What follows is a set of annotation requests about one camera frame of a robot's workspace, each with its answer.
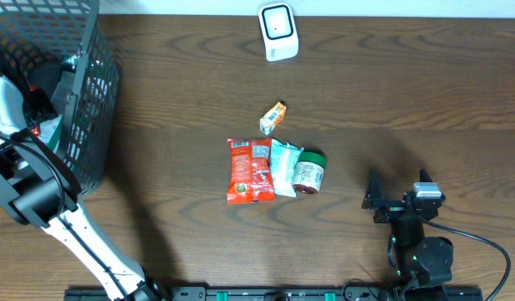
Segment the green-lid white jar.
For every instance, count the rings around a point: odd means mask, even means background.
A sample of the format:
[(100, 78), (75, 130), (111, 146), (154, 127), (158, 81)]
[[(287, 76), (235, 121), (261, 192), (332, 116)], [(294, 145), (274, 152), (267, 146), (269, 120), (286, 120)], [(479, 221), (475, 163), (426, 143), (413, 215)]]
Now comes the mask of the green-lid white jar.
[(316, 152), (303, 151), (295, 166), (293, 188), (304, 194), (317, 194), (320, 191), (327, 159)]

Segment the teal white snack packet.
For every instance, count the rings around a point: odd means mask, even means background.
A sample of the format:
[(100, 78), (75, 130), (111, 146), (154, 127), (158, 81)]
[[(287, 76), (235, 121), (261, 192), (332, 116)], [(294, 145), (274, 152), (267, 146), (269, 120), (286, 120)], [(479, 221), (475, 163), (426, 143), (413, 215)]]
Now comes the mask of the teal white snack packet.
[(270, 149), (270, 171), (275, 193), (279, 196), (296, 197), (293, 177), (298, 158), (304, 148), (272, 139)]

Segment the red snack packet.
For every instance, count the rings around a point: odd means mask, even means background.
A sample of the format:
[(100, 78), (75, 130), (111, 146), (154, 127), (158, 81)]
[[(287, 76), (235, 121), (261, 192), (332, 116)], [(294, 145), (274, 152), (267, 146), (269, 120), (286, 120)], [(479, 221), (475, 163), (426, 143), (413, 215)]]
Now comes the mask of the red snack packet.
[(275, 189), (269, 167), (271, 138), (228, 139), (231, 157), (229, 205), (273, 202)]

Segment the orange white small packet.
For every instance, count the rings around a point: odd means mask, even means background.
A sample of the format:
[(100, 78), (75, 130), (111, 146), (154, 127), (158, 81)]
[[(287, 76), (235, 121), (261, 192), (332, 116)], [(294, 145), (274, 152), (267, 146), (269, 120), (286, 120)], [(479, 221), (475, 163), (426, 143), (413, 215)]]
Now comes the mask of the orange white small packet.
[(277, 102), (259, 121), (260, 131), (270, 135), (275, 127), (280, 124), (287, 113), (287, 106), (284, 101)]

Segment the green white snack bag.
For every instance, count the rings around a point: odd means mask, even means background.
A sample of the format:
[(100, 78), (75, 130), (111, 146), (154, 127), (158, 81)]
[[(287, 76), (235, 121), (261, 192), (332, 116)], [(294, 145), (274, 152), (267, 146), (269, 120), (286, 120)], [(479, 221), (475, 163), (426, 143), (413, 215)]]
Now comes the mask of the green white snack bag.
[(74, 85), (74, 76), (79, 61), (78, 55), (67, 56), (60, 64), (53, 64), (52, 68), (58, 67), (58, 78), (52, 84), (51, 103), (56, 109), (58, 116), (44, 121), (40, 125), (41, 134), (39, 139), (54, 153), (59, 147), (60, 136), (63, 128), (63, 116), (66, 106), (69, 104), (69, 94)]

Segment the small red wrapper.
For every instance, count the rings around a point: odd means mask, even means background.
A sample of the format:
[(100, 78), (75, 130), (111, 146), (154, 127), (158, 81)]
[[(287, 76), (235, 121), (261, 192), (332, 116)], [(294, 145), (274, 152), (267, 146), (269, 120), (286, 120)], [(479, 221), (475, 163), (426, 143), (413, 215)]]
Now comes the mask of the small red wrapper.
[(30, 113), (29, 113), (29, 117), (30, 117), (30, 120), (31, 120), (31, 123), (32, 123), (32, 126), (30, 127), (30, 130), (31, 130), (31, 132), (35, 136), (39, 136), (40, 135), (40, 126), (38, 124), (38, 95), (37, 95), (37, 92), (38, 92), (38, 86), (37, 85), (32, 85), (32, 86), (29, 87), (29, 95), (30, 95), (30, 101), (29, 101)]

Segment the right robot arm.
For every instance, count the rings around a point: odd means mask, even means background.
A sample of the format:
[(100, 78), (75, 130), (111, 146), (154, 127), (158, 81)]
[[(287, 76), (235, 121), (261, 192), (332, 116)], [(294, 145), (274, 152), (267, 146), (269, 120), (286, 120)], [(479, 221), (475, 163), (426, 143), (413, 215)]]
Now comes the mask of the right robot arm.
[(362, 207), (374, 212), (375, 223), (391, 227), (388, 260), (399, 274), (378, 300), (448, 300), (445, 283), (452, 280), (453, 244), (445, 237), (425, 235), (424, 222), (438, 215), (446, 200), (426, 170), (400, 200), (384, 197), (377, 171), (372, 170)]

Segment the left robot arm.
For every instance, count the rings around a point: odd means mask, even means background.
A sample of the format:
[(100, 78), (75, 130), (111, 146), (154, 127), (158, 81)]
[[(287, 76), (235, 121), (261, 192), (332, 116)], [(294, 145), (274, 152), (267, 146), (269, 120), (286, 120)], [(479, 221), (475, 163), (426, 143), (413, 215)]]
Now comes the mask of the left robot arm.
[(16, 222), (60, 241), (99, 280), (110, 300), (170, 296), (125, 255), (89, 214), (70, 162), (35, 128), (62, 120), (50, 94), (0, 49), (0, 206)]

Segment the white barcode scanner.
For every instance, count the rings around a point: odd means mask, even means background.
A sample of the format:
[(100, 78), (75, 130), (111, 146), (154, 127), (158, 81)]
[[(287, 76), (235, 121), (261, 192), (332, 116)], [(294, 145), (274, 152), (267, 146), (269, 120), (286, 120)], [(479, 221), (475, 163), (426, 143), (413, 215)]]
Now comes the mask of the white barcode scanner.
[(298, 31), (289, 4), (264, 5), (258, 11), (258, 19), (268, 62), (290, 59), (298, 54)]

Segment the grey plastic mesh basket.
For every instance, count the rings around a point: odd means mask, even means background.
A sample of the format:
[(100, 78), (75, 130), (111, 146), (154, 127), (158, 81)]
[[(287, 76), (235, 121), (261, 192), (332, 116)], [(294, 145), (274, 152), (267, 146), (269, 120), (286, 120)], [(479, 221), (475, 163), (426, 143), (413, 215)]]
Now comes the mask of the grey plastic mesh basket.
[(83, 194), (102, 182), (120, 93), (98, 16), (98, 0), (0, 0), (0, 49), (28, 82), (52, 94), (64, 71), (74, 75), (55, 105), (64, 119), (57, 154)]

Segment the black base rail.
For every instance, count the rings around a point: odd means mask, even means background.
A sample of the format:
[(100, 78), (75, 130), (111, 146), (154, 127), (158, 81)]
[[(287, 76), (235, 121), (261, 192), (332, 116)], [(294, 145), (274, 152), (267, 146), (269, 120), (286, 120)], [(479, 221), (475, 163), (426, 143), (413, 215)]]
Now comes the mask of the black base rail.
[(365, 300), (448, 300), (482, 301), (478, 288), (417, 288), (406, 293), (392, 293), (361, 285), (347, 288), (172, 288), (169, 296), (174, 301), (365, 301)]

